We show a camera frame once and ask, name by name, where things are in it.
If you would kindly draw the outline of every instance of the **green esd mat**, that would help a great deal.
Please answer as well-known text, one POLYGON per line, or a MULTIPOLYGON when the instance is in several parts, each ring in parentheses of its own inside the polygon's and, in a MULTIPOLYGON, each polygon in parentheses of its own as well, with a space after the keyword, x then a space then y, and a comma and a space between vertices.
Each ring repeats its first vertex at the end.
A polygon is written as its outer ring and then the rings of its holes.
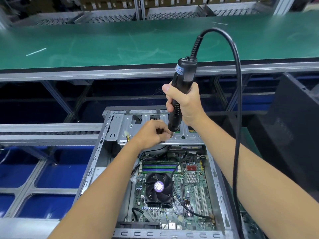
MULTIPOLYGON (((0 31, 0 69, 176 63, 210 27, 231 35, 241 60, 317 58, 318 20, 319 12, 312 11, 14 27, 0 31)), ((217 33, 205 36, 197 57, 199 62, 233 60, 217 33)))

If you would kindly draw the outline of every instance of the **right hand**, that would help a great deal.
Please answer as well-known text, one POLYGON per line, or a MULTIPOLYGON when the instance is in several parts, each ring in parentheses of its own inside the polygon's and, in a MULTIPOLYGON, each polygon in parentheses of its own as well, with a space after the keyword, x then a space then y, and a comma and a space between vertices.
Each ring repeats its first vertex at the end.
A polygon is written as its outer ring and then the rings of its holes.
POLYGON ((165 84, 162 87, 166 94, 167 102, 166 108, 168 112, 174 111, 172 99, 176 100, 181 107, 183 121, 187 126, 194 126, 199 120, 205 116, 205 112, 200 102, 198 84, 193 82, 190 92, 186 95, 180 92, 177 88, 170 84, 165 84))

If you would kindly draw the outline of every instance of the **aluminum rail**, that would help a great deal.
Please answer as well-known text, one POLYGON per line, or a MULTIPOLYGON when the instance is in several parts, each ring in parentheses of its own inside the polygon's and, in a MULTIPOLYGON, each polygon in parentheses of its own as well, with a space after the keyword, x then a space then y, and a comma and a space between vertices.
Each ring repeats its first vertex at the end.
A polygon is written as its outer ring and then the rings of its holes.
POLYGON ((0 125, 3 146, 95 145, 102 123, 0 125))
MULTIPOLYGON (((272 64, 242 65, 243 74, 283 73, 283 72, 314 72, 319 71, 319 62, 287 62, 272 64)), ((170 77, 175 68, 137 68, 116 70, 90 71, 57 71, 33 73, 3 73, 0 82, 38 81, 38 80, 107 80, 150 77, 170 77)), ((197 76, 233 75, 234 65, 198 67, 197 76)))

